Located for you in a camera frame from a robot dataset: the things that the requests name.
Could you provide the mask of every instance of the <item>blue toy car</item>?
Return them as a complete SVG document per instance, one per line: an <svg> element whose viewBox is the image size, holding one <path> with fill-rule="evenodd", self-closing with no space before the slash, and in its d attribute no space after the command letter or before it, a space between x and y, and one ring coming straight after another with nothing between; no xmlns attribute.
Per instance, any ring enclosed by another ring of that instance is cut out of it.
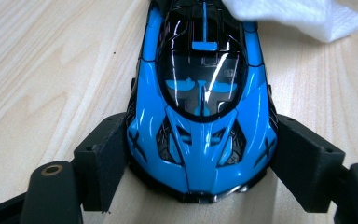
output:
<svg viewBox="0 0 358 224"><path fill-rule="evenodd" d="M277 122L255 22L219 0L151 3L126 122L135 173L217 202L264 176Z"/></svg>

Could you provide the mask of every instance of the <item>toy car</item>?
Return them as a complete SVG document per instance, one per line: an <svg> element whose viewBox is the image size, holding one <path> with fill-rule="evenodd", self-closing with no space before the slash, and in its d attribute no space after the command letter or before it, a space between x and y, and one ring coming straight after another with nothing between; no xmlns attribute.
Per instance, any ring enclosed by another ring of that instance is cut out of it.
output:
<svg viewBox="0 0 358 224"><path fill-rule="evenodd" d="M277 116L255 22L221 1L151 3L127 115L142 178L212 203L264 176Z"/></svg>

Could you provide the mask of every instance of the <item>metal grommet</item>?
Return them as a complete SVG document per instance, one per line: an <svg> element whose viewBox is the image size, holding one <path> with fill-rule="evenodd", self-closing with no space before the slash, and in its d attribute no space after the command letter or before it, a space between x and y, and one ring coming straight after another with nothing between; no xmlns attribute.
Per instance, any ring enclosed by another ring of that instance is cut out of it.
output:
<svg viewBox="0 0 358 224"><path fill-rule="evenodd" d="M43 176L56 175L57 173L59 173L62 170L62 168L63 167L59 164L50 165L50 166L46 167L45 169L43 169L42 175Z"/></svg>

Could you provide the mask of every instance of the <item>wood grain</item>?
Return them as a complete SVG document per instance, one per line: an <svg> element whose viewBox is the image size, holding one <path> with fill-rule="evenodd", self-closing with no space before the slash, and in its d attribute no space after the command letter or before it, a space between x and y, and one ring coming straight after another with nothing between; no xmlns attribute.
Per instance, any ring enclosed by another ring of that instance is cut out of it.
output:
<svg viewBox="0 0 358 224"><path fill-rule="evenodd" d="M340 1L358 11L358 0ZM0 1L0 202L126 109L148 1ZM358 162L358 32L321 44L291 27L259 23L279 113L298 119ZM245 194L183 204L126 172L111 214L86 223L332 223L307 214L271 171Z"/></svg>

